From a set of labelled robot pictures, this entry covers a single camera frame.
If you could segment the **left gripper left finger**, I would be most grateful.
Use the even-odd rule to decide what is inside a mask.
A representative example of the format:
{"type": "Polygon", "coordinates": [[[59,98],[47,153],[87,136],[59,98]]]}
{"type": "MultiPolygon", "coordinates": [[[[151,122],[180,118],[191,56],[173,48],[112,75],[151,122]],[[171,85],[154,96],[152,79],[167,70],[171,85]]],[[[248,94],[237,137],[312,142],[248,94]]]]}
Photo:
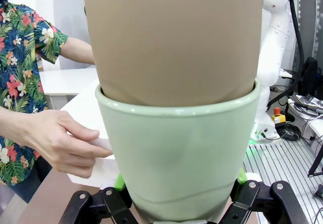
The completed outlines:
{"type": "Polygon", "coordinates": [[[106,187],[91,195],[87,191],[75,192],[59,223],[101,223],[111,219],[113,223],[138,223],[130,208],[132,199],[121,175],[112,187],[106,187]]]}

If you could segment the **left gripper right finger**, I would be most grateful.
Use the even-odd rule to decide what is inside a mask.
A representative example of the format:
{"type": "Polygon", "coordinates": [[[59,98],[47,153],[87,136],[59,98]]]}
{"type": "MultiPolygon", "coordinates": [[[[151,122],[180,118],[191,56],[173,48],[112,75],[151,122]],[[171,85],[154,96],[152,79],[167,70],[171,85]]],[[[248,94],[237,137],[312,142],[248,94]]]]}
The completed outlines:
{"type": "Polygon", "coordinates": [[[230,196],[229,206],[220,223],[247,223],[253,212],[262,213],[268,223],[308,223],[291,187],[283,180],[266,185],[259,174],[243,172],[231,184],[219,187],[230,196]]]}

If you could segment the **person's right hand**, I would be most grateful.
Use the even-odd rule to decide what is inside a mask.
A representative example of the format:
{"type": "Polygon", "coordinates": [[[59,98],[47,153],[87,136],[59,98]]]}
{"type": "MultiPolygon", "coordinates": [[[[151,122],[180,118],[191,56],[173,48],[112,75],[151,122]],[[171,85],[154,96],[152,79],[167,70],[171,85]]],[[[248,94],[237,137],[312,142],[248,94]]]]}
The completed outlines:
{"type": "Polygon", "coordinates": [[[88,179],[97,158],[112,155],[112,151],[90,142],[99,137],[75,121],[69,113],[46,110],[26,115],[25,144],[36,150],[59,172],[88,179]]]}

